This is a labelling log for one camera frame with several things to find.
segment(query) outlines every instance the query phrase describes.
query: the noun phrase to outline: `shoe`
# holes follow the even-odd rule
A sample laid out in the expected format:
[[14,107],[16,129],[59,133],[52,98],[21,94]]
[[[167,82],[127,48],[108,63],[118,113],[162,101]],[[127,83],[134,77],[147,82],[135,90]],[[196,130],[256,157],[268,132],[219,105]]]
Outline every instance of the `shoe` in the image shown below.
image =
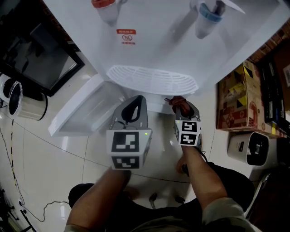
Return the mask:
[[123,192],[131,201],[136,200],[140,196],[139,191],[136,188],[130,186],[126,186]]

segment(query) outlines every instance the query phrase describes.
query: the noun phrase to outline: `tile floor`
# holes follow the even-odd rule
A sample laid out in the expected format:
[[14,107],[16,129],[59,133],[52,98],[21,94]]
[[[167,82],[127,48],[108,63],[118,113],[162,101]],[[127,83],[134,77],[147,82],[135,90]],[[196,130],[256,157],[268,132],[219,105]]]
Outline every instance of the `tile floor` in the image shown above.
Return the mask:
[[[84,70],[71,78],[55,96],[49,99],[48,111],[41,121],[16,118],[13,126],[13,161],[15,174],[26,207],[43,220],[43,208],[52,201],[67,201],[70,189],[79,183],[94,183],[109,166],[104,149],[104,133],[107,124],[89,137],[51,137],[47,127],[53,117],[71,96],[89,79]],[[200,111],[202,119],[203,150],[206,157],[220,166],[231,168],[248,177],[259,179],[258,172],[251,176],[253,168],[227,156],[228,133],[215,129],[216,92],[190,97]],[[190,201],[195,198],[186,176],[175,172],[175,164],[181,156],[173,134],[173,116],[149,112],[149,125],[153,139],[144,167],[133,171],[130,186],[139,189],[136,202],[150,208],[148,197],[157,192],[157,208],[176,206],[175,194]],[[10,157],[11,116],[7,108],[0,112],[0,127]],[[0,182],[15,213],[24,228],[27,223],[19,212],[19,194],[15,188],[5,145],[0,139]],[[275,166],[270,160],[268,168]],[[28,218],[38,232],[54,232],[64,229],[70,207],[65,203],[49,205],[45,222],[41,223],[28,213]]]

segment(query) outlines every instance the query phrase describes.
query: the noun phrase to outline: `cable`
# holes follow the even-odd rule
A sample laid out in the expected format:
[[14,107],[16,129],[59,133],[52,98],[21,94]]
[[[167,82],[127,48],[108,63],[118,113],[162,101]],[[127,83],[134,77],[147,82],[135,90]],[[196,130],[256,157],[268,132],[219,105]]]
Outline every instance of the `cable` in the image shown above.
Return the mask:
[[36,216],[33,215],[33,213],[31,213],[23,204],[21,204],[21,202],[19,202],[19,205],[23,208],[25,208],[33,217],[35,217],[37,220],[39,220],[40,222],[44,222],[45,221],[45,208],[48,206],[48,205],[51,205],[53,203],[66,203],[66,204],[69,204],[68,202],[66,201],[53,201],[51,203],[48,203],[46,204],[46,206],[43,208],[43,220],[39,220]]
[[[15,181],[15,186],[17,187],[17,190],[19,192],[19,194],[21,195],[21,198],[23,200],[23,204],[21,202],[19,202],[19,205],[23,208],[25,208],[29,213],[31,213],[24,205],[25,205],[25,201],[24,201],[24,197],[22,196],[21,194],[21,191],[19,189],[19,185],[18,185],[18,181],[17,181],[17,178],[15,176],[15,173],[14,173],[14,168],[13,168],[13,157],[11,156],[11,160],[10,160],[10,157],[9,157],[9,154],[8,154],[8,150],[7,150],[7,145],[6,145],[6,141],[4,139],[4,136],[3,136],[3,133],[2,133],[2,130],[1,130],[1,127],[0,127],[0,133],[2,135],[2,139],[3,139],[3,142],[4,142],[4,145],[5,145],[5,148],[6,148],[6,153],[7,153],[7,157],[8,157],[8,160],[9,160],[9,164],[10,164],[10,167],[12,169],[12,173],[13,173],[13,177],[14,177],[14,181]],[[51,205],[53,203],[66,203],[68,204],[68,202],[66,201],[53,201],[51,203],[48,203],[46,204],[46,206],[43,208],[43,220],[39,220],[36,216],[33,215],[33,213],[31,213],[31,215],[33,217],[35,217],[37,220],[39,220],[40,222],[44,222],[45,221],[45,208],[48,206],[48,205]]]
[[16,186],[16,188],[18,189],[19,194],[21,195],[21,198],[22,198],[22,200],[23,200],[23,203],[25,204],[24,198],[23,198],[23,196],[22,196],[22,194],[21,194],[21,192],[20,192],[20,189],[19,189],[18,181],[17,181],[17,178],[16,178],[16,176],[15,176],[13,166],[12,166],[12,164],[11,164],[11,160],[10,160],[10,158],[9,158],[9,154],[8,154],[8,150],[7,150],[7,145],[6,145],[6,142],[5,142],[5,139],[4,139],[4,136],[3,136],[3,133],[2,133],[1,127],[0,127],[0,133],[1,133],[1,135],[2,135],[2,139],[3,139],[3,141],[4,141],[4,145],[5,145],[5,148],[6,148],[7,157],[8,157],[8,159],[9,159],[9,164],[10,164],[10,167],[11,167],[11,169],[12,169],[13,178],[14,178],[14,181],[15,181],[15,186]]
[[198,147],[195,147],[195,149],[200,153],[200,155],[204,158],[205,162],[208,163],[208,159],[206,158],[205,151],[201,151]]

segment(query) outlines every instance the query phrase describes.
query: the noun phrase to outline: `red label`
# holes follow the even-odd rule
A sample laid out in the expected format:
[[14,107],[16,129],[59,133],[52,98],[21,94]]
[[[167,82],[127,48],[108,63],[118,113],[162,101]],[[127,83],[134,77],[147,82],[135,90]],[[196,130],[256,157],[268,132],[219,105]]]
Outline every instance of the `red label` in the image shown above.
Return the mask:
[[117,29],[117,34],[136,34],[136,30],[133,30],[133,29]]

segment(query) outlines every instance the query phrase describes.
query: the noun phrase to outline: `black cable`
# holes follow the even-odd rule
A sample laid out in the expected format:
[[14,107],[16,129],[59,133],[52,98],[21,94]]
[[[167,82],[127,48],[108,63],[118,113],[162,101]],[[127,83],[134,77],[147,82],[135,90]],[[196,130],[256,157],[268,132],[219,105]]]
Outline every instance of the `black cable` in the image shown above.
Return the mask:
[[[20,189],[19,189],[19,185],[18,185],[17,178],[16,178],[16,176],[15,176],[15,174],[14,174],[14,171],[13,171],[13,167],[12,167],[12,164],[11,164],[11,160],[10,160],[10,157],[9,157],[9,154],[8,154],[8,150],[7,150],[7,145],[6,145],[6,142],[5,142],[5,139],[4,139],[4,136],[3,136],[3,133],[2,133],[1,127],[0,127],[0,133],[1,133],[1,135],[2,135],[2,139],[3,139],[3,141],[4,141],[4,145],[5,145],[5,148],[6,148],[7,157],[8,157],[8,160],[9,160],[9,164],[10,164],[10,167],[11,167],[11,169],[12,169],[14,179],[15,179],[15,181],[16,181],[16,187],[17,187],[18,192],[19,192],[19,194],[21,195],[21,198],[22,198],[22,200],[23,200],[23,204],[22,204],[21,202],[19,202],[19,205],[20,205],[21,207],[25,208],[29,213],[31,213],[31,212],[30,212],[30,211],[29,211],[29,210],[24,206],[24,205],[25,205],[24,197],[23,197],[22,194],[21,194],[21,191],[20,191]],[[53,204],[53,203],[66,203],[66,204],[68,204],[68,202],[66,202],[66,201],[53,201],[53,202],[51,202],[51,203],[48,203],[48,204],[43,208],[43,220],[39,220],[36,216],[33,215],[33,213],[31,213],[31,215],[32,215],[33,217],[35,217],[37,220],[39,220],[40,222],[44,222],[44,221],[45,221],[45,208],[46,208],[48,205],[51,205],[51,204]]]
[[48,206],[48,205],[51,205],[53,203],[66,203],[66,204],[69,204],[68,202],[66,201],[53,201],[51,203],[48,203],[46,204],[46,206],[43,208],[43,220],[39,220],[36,216],[33,215],[33,213],[31,213],[23,204],[21,204],[21,202],[19,202],[19,205],[23,208],[25,208],[33,217],[35,217],[37,220],[39,220],[40,222],[44,222],[45,221],[45,208]]
[[[6,142],[5,142],[5,139],[4,139],[4,136],[3,136],[3,133],[2,133],[1,127],[0,127],[0,133],[1,133],[1,135],[2,135],[2,139],[3,139],[3,141],[4,141],[4,145],[5,145],[5,148],[6,148],[6,153],[7,153],[7,157],[8,157],[8,159],[9,159],[10,167],[11,167],[12,172],[13,172],[13,167],[12,167],[12,164],[11,164],[11,160],[10,160],[10,158],[9,158],[9,154],[8,154],[8,150],[7,150],[7,145],[6,145]],[[17,178],[16,178],[14,172],[13,172],[13,177],[14,177],[14,179],[15,179],[15,181],[16,181],[16,187],[17,187],[17,189],[18,189],[19,194],[21,195],[21,198],[22,198],[22,200],[23,200],[23,204],[25,204],[24,198],[23,198],[23,196],[22,196],[22,194],[21,194],[21,192],[20,192],[19,185],[18,185],[18,181],[17,181]]]
[[205,162],[208,163],[208,159],[205,157],[205,153],[203,153],[203,151],[201,151],[198,147],[195,147],[195,149],[200,153],[200,155],[204,158]]

